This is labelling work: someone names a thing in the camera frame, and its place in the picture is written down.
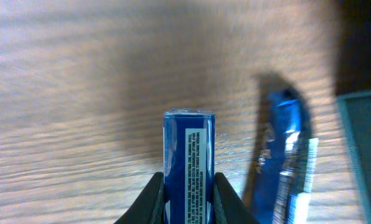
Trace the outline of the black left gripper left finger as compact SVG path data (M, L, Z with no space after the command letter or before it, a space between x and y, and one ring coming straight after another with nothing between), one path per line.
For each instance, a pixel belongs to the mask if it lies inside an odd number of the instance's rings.
M164 223L164 176L162 172L157 172L115 224L162 223Z

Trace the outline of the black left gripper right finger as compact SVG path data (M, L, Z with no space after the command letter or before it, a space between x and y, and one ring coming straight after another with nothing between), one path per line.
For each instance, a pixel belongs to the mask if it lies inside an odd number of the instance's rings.
M216 224L259 224L221 172L215 174L214 212Z

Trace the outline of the dark blue snack bar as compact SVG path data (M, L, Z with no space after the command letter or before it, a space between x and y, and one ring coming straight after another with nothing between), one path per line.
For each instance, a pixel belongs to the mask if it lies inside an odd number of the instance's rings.
M319 140L297 90L274 91L268 99L269 119L254 165L251 215L259 223L305 223Z

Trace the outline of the dark green box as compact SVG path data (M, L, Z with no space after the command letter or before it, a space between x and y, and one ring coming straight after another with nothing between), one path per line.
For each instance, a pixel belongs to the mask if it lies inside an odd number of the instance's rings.
M364 217L371 223L371 90L337 97Z

